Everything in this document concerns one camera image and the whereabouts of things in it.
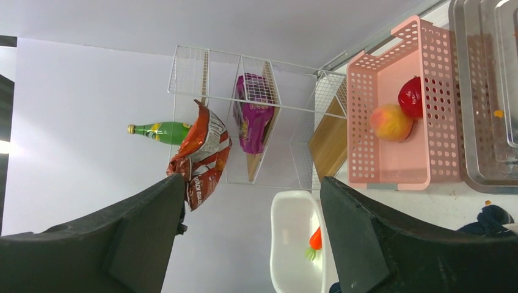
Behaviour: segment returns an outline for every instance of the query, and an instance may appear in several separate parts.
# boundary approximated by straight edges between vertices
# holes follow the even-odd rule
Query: white wire shelf
[[[233,146],[220,182],[287,189],[319,189],[309,141],[323,117],[346,119],[345,75],[203,48],[178,46],[168,91],[174,95],[173,121],[193,124],[203,101],[227,126]],[[244,99],[236,85],[244,77]],[[336,98],[342,114],[326,113]],[[235,103],[272,106],[264,150],[250,155],[239,145]],[[172,147],[170,155],[177,151]]]

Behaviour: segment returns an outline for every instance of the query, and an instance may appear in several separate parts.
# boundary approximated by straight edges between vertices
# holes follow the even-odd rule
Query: orange crumb
[[[493,112],[493,115],[495,115],[495,117],[498,117],[498,118],[503,118],[503,111],[496,110],[495,112]]]

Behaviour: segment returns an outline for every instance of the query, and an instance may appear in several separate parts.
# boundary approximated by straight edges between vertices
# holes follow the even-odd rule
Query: green bottle
[[[182,122],[160,122],[148,125],[130,124],[128,133],[140,134],[169,145],[180,145],[190,128],[191,125]]]

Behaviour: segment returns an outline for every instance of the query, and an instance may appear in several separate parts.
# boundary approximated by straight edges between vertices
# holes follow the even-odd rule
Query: stainless steel tray
[[[509,146],[518,147],[518,49],[515,14],[518,0],[483,0],[480,18],[484,33],[487,64],[493,67],[494,89],[498,106],[505,113],[506,138]]]
[[[498,101],[489,88],[488,72],[492,68],[486,63],[479,17],[481,2],[452,0],[450,4],[457,83],[454,94],[461,105],[458,128],[463,131],[459,141],[461,166],[465,167],[462,177],[480,192],[518,194],[518,156],[505,139],[505,122],[494,117],[491,109]]]

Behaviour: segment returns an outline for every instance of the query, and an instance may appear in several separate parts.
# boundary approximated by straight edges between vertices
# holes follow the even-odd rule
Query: orange carrot
[[[309,248],[306,250],[306,258],[310,261],[316,258],[316,251],[322,249],[322,233],[320,227],[315,231],[313,236],[309,239]]]
[[[320,227],[318,227],[316,232],[309,239],[309,245],[314,250],[320,250],[322,248],[322,232],[320,232]]]

